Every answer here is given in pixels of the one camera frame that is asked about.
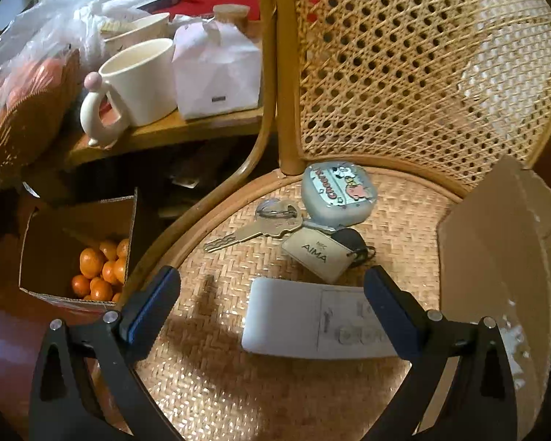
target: screw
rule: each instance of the screw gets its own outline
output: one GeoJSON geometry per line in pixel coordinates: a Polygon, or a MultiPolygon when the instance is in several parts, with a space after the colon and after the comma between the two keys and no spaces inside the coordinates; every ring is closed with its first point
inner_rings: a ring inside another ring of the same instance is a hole
{"type": "Polygon", "coordinates": [[[426,316],[433,322],[440,322],[443,319],[443,314],[439,310],[429,310],[426,316]]]}
{"type": "Polygon", "coordinates": [[[105,323],[113,323],[116,320],[118,320],[118,318],[119,318],[119,312],[114,312],[114,311],[106,312],[102,317],[105,323]]]}
{"type": "Polygon", "coordinates": [[[63,322],[59,318],[56,318],[53,321],[51,321],[51,323],[49,324],[49,328],[55,331],[55,330],[59,330],[61,328],[61,325],[63,325],[63,322]]]}
{"type": "Polygon", "coordinates": [[[492,317],[486,317],[485,319],[483,319],[483,324],[488,328],[495,328],[496,320],[494,320],[492,317]]]}

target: white paper bag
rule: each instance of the white paper bag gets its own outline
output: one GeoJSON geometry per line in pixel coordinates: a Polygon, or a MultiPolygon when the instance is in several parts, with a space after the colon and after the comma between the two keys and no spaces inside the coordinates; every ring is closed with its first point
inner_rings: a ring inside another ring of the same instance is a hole
{"type": "Polygon", "coordinates": [[[173,74],[184,119],[259,104],[262,52],[235,25],[197,21],[177,29],[173,74]]]}

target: mug handle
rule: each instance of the mug handle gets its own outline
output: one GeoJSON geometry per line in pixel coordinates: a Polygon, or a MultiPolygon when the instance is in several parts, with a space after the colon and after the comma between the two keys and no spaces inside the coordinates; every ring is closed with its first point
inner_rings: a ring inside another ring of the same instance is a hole
{"type": "Polygon", "coordinates": [[[119,114],[111,125],[105,126],[100,119],[100,103],[111,86],[102,80],[100,73],[89,73],[84,79],[84,87],[89,91],[82,102],[80,122],[82,129],[90,137],[89,146],[106,147],[115,142],[125,129],[130,126],[129,118],[119,114]]]}

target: black key fob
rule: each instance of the black key fob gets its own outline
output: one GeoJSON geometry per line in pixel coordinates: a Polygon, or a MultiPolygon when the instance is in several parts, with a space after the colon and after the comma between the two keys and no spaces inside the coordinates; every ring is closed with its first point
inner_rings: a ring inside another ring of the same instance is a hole
{"type": "Polygon", "coordinates": [[[333,233],[331,238],[357,255],[349,267],[357,267],[375,256],[375,247],[367,245],[361,234],[355,229],[350,227],[340,229],[333,233]]]}

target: white mug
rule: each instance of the white mug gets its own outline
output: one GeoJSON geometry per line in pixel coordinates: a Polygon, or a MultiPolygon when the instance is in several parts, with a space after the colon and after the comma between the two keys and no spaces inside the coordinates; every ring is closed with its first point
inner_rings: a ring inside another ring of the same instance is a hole
{"type": "Polygon", "coordinates": [[[172,40],[149,40],[122,50],[97,73],[86,76],[84,85],[89,93],[82,103],[80,121],[91,138],[90,146],[108,146],[129,126],[148,125],[177,107],[173,53],[172,40]],[[104,96],[119,115],[107,126],[99,114],[104,96]]]}

